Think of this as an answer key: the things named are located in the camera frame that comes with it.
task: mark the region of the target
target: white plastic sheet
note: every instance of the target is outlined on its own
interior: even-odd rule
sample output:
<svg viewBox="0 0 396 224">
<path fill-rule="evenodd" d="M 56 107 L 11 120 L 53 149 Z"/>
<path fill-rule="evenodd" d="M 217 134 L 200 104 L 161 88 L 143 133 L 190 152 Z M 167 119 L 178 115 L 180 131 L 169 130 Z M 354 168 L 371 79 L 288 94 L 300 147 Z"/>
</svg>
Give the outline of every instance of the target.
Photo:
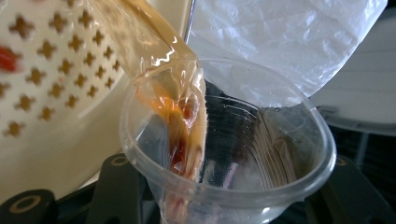
<svg viewBox="0 0 396 224">
<path fill-rule="evenodd" d="M 196 0 L 189 45 L 201 57 L 267 66 L 311 96 L 346 63 L 386 5 L 387 0 Z"/>
</svg>

